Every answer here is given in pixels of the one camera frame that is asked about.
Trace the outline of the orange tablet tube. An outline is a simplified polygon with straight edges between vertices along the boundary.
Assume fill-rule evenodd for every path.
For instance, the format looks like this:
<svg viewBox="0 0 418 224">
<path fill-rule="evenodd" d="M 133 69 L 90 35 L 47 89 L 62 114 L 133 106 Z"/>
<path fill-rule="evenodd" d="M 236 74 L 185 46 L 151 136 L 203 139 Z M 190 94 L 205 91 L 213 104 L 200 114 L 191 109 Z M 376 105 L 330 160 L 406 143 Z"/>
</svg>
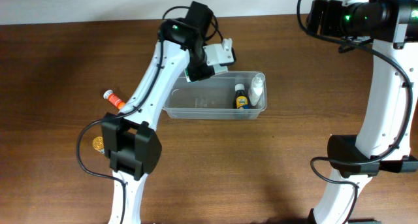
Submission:
<svg viewBox="0 0 418 224">
<path fill-rule="evenodd" d="M 104 92 L 103 98 L 119 110 L 125 106 L 125 103 L 111 89 Z"/>
</svg>

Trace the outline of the white green medicine box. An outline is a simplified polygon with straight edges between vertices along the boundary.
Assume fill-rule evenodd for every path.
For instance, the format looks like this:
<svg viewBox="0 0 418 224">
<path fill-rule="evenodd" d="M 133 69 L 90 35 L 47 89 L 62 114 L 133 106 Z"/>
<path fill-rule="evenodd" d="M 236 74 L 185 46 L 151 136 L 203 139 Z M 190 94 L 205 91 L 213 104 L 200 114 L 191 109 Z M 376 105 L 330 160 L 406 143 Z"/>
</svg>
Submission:
<svg viewBox="0 0 418 224">
<path fill-rule="evenodd" d="M 221 65 L 201 65 L 200 67 L 186 68 L 184 71 L 188 82 L 198 82 L 226 72 L 228 72 L 228 67 Z"/>
</svg>

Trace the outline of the gold foil coin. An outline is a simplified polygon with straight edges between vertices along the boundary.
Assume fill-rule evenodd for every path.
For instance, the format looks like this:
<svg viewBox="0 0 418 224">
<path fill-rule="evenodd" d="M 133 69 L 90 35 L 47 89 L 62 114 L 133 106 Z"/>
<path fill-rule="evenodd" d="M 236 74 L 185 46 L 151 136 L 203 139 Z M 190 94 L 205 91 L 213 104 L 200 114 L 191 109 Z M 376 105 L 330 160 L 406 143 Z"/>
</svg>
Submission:
<svg viewBox="0 0 418 224">
<path fill-rule="evenodd" d="M 96 151 L 98 151 L 100 153 L 105 152 L 104 141 L 103 141 L 103 138 L 101 136 L 97 136 L 93 139 L 92 146 Z"/>
</svg>

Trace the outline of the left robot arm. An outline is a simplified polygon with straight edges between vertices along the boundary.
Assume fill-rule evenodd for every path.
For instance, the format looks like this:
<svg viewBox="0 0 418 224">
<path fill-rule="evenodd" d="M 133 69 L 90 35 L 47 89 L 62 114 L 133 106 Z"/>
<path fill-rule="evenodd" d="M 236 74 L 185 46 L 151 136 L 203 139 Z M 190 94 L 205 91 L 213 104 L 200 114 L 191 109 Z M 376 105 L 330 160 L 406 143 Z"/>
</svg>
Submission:
<svg viewBox="0 0 418 224">
<path fill-rule="evenodd" d="M 211 26 L 218 26 L 213 11 L 196 1 L 187 7 L 185 17 L 163 20 L 140 84 L 118 114 L 105 115 L 104 155 L 114 179 L 110 223 L 140 223 L 144 184 L 162 151 L 158 120 L 178 77 L 183 74 L 187 82 L 205 80 L 227 72 L 236 61 L 231 39 L 207 44 Z"/>
</svg>

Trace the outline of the dark dropper bottle white cap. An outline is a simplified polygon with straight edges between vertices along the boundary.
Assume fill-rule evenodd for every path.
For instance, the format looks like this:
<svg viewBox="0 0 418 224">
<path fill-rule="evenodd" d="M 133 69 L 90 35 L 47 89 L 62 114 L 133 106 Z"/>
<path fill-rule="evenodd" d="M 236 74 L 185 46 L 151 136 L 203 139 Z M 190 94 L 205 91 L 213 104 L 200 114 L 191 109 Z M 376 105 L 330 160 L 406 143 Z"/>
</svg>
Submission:
<svg viewBox="0 0 418 224">
<path fill-rule="evenodd" d="M 244 84 L 235 85 L 235 98 L 233 101 L 233 107 L 235 109 L 248 109 L 248 98 L 245 92 Z"/>
</svg>

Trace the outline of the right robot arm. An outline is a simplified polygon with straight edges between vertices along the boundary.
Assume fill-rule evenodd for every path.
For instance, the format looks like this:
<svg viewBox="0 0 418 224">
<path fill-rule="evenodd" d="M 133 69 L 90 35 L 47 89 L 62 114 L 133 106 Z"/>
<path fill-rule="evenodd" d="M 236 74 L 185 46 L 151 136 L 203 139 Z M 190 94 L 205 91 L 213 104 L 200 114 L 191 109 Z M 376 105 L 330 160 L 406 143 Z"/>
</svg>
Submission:
<svg viewBox="0 0 418 224">
<path fill-rule="evenodd" d="M 332 135 L 324 160 L 331 174 L 309 223 L 347 223 L 360 192 L 379 172 L 415 172 L 410 131 L 417 105 L 417 0 L 314 0 L 305 34 L 362 50 L 373 60 L 372 85 L 361 130 Z"/>
</svg>

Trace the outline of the white spray bottle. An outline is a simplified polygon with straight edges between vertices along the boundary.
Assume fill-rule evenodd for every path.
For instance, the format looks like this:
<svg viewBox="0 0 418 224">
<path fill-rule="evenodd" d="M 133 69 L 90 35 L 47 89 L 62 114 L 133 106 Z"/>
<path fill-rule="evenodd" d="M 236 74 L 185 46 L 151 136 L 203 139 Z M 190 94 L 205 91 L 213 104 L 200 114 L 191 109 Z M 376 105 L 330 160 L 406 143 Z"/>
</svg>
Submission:
<svg viewBox="0 0 418 224">
<path fill-rule="evenodd" d="M 253 77 L 248 93 L 251 106 L 256 106 L 258 104 L 264 90 L 264 83 L 265 75 L 263 73 L 257 73 Z"/>
</svg>

